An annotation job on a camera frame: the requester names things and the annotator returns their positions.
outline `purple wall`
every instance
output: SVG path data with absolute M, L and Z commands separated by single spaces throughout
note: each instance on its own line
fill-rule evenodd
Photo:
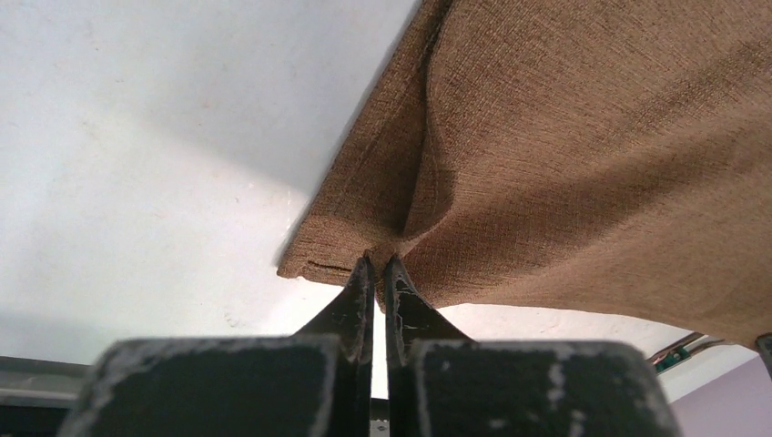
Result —
M 671 405 L 684 437 L 769 437 L 772 380 L 755 358 Z

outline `fabric fold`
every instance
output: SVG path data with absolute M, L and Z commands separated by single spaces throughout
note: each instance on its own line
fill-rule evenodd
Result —
M 772 330 L 772 4 L 429 0 L 279 266 Z

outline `white wall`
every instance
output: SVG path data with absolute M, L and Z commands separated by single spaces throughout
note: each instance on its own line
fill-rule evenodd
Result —
M 760 358 L 672 404 L 684 437 L 769 437 L 772 380 Z

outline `black metal bar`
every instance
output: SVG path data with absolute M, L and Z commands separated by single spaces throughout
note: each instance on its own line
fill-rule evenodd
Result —
M 411 375 L 406 369 L 413 343 L 419 339 L 456 339 L 473 342 L 424 300 L 404 264 L 393 257 L 383 274 L 386 299 L 386 361 L 389 377 L 391 435 L 409 435 L 415 423 Z
M 681 435 L 654 370 L 621 343 L 418 341 L 409 371 L 403 435 Z
M 340 351 L 334 335 L 121 342 L 59 435 L 351 435 L 334 421 Z
M 375 275 L 370 260 L 360 258 L 346 287 L 295 336 L 337 334 L 348 363 L 340 366 L 335 422 L 351 426 L 349 435 L 368 435 L 372 380 L 372 318 Z
M 66 408 L 0 405 L 0 435 L 54 437 L 68 412 Z
M 0 405 L 68 409 L 88 366 L 0 357 Z
M 762 335 L 756 340 L 758 354 L 764 365 L 767 366 L 769 377 L 772 378 L 772 332 Z

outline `brown textured cloth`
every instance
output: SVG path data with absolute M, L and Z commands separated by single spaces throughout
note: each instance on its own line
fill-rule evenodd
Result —
M 279 267 L 772 330 L 772 2 L 427 0 Z

